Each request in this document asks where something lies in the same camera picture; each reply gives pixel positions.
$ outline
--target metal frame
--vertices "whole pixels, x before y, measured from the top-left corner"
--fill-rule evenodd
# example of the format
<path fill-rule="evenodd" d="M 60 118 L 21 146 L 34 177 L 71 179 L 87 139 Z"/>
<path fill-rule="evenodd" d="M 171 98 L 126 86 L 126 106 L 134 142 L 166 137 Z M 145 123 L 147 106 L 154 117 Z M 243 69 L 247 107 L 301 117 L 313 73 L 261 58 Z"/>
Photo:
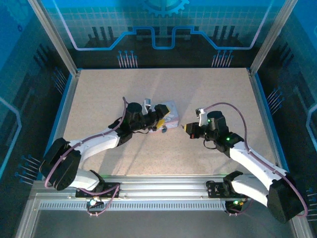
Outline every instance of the metal frame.
<path fill-rule="evenodd" d="M 264 96 L 263 89 L 261 87 L 260 82 L 256 79 L 256 77 L 257 77 L 256 74 L 251 74 L 249 72 L 250 82 L 255 94 L 256 101 L 258 103 L 258 107 L 261 113 L 261 117 L 262 117 L 262 121 L 266 130 L 266 133 L 268 134 L 270 145 L 273 148 L 275 160 L 280 167 L 288 170 L 284 153 L 283 153 L 281 144 L 279 142 L 277 133 L 275 131 L 275 126 L 273 124 L 272 116 L 269 112 L 269 108 L 266 102 L 266 98 Z M 293 229 L 294 229 L 293 233 L 297 237 L 299 238 L 302 238 L 302 237 L 313 238 L 314 237 L 311 231 L 311 228 L 308 224 L 307 218 L 295 217 L 292 219 L 292 223 L 293 223 Z"/>
<path fill-rule="evenodd" d="M 61 59 L 65 63 L 67 69 L 71 73 L 71 75 L 76 76 L 78 69 L 70 56 L 62 38 L 60 37 L 58 31 L 56 30 L 54 24 L 52 23 L 48 12 L 46 11 L 45 7 L 42 5 L 40 0 L 28 0 L 29 4 L 33 8 L 36 16 L 38 17 L 40 23 L 42 24 L 43 28 L 45 29 L 47 35 L 49 36 L 50 40 L 52 41 L 53 45 L 55 46 L 58 54 L 60 55 Z"/>
<path fill-rule="evenodd" d="M 77 85 L 78 69 L 43 5 L 38 3 L 37 0 L 28 1 L 68 70 L 73 76 L 76 76 L 71 82 L 70 89 L 65 92 L 66 99 L 60 116 L 58 119 L 56 118 L 57 126 L 52 131 L 52 141 L 48 144 L 50 146 L 54 138 L 62 136 L 64 133 Z M 274 137 L 274 128 L 271 127 L 272 125 L 266 113 L 266 101 L 261 94 L 261 85 L 256 80 L 256 72 L 259 70 L 296 3 L 297 0 L 286 0 L 284 3 L 250 67 L 249 74 L 275 159 L 284 168 L 285 165 L 281 161 L 283 153 L 278 138 Z M 110 206 L 110 210 L 224 210 L 225 200 L 209 199 L 205 186 L 208 180 L 222 181 L 222 178 L 222 176 L 109 176 L 106 178 L 107 181 L 121 183 L 120 196 Z M 16 234 L 18 238 L 32 236 L 39 210 L 86 210 L 86 200 L 75 198 L 75 190 L 66 189 L 62 192 L 57 192 L 54 189 L 45 189 L 43 184 L 43 181 L 34 182 Z M 306 238 L 313 237 L 307 219 L 294 218 L 292 222 L 294 235 Z"/>
<path fill-rule="evenodd" d="M 224 211 L 225 201 L 235 198 L 208 198 L 206 182 L 222 182 L 224 176 L 109 176 L 119 182 L 120 194 L 109 210 L 131 211 Z M 86 211 L 87 199 L 76 198 L 75 189 L 46 189 L 35 181 L 26 204 L 16 238 L 30 238 L 40 210 Z"/>
<path fill-rule="evenodd" d="M 285 25 L 289 15 L 292 13 L 293 8 L 295 7 L 298 0 L 286 0 L 280 12 L 278 13 L 270 31 L 268 32 L 261 48 L 256 55 L 251 67 L 251 74 L 255 74 L 258 72 L 261 64 L 263 63 L 265 57 L 267 56 L 269 50 L 271 49 L 273 43 L 276 38 L 280 34 L 283 26 Z"/>

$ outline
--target yellow object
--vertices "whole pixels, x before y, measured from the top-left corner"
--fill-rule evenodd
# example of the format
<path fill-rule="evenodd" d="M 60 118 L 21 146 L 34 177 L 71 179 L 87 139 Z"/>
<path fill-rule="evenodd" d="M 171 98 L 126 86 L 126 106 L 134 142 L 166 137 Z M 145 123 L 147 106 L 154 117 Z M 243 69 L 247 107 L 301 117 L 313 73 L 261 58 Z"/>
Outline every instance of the yellow object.
<path fill-rule="evenodd" d="M 168 113 L 165 115 L 167 116 L 168 114 L 170 114 L 170 109 L 168 108 L 168 106 L 166 106 L 167 109 L 168 109 Z M 157 129 L 159 129 L 161 126 L 163 126 L 165 123 L 165 119 L 162 119 L 162 120 L 159 120 L 158 123 L 157 123 Z"/>
<path fill-rule="evenodd" d="M 165 119 L 159 120 L 157 123 L 157 129 L 159 129 L 162 125 L 164 125 Z"/>

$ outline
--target gear graphic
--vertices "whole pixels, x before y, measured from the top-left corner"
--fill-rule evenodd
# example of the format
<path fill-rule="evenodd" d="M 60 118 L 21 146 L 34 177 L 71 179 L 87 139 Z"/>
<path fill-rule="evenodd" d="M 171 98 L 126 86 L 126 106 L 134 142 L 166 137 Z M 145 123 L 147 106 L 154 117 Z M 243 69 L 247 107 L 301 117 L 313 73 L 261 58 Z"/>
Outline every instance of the gear graphic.
<path fill-rule="evenodd" d="M 27 0 L 0 0 L 0 4 L 6 6 L 7 11 L 13 19 L 21 24 L 29 15 L 29 4 Z"/>
<path fill-rule="evenodd" d="M 178 14 L 179 10 L 184 10 L 184 5 L 189 4 L 189 0 L 142 0 L 141 5 L 149 14 L 154 13 L 156 17 L 161 15 L 172 16 Z"/>

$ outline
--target beige work surface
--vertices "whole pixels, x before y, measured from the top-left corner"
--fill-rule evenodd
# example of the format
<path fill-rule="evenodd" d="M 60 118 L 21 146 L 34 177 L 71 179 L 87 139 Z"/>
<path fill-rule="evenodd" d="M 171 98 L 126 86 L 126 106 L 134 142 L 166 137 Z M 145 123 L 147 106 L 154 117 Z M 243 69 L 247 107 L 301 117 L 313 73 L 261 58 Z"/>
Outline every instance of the beige work surface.
<path fill-rule="evenodd" d="M 64 138 L 85 138 L 104 130 L 123 112 L 128 102 L 152 104 L 174 100 L 181 124 L 198 121 L 195 109 L 217 102 L 239 108 L 248 127 L 249 145 L 274 162 L 260 112 L 244 68 L 103 69 L 82 70 Z M 244 137 L 239 115 L 228 106 L 217 106 L 229 129 Z M 126 144 L 88 158 L 85 170 L 101 175 L 202 175 L 228 174 L 244 167 L 218 151 L 189 139 L 181 126 L 167 133 L 134 134 Z"/>

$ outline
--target small box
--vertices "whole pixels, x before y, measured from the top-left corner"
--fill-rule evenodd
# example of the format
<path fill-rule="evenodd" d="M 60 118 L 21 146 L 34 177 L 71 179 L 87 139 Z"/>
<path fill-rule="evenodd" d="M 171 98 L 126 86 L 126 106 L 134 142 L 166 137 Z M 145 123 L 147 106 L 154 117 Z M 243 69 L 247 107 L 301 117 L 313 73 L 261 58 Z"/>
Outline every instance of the small box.
<path fill-rule="evenodd" d="M 178 117 L 178 113 L 176 110 L 175 102 L 169 101 L 169 102 L 160 103 L 160 104 L 166 105 L 168 107 L 168 109 L 170 110 L 170 113 L 166 117 L 164 117 L 165 123 L 157 131 L 161 131 L 164 128 L 164 126 L 166 126 L 167 129 L 178 127 L 179 117 Z"/>

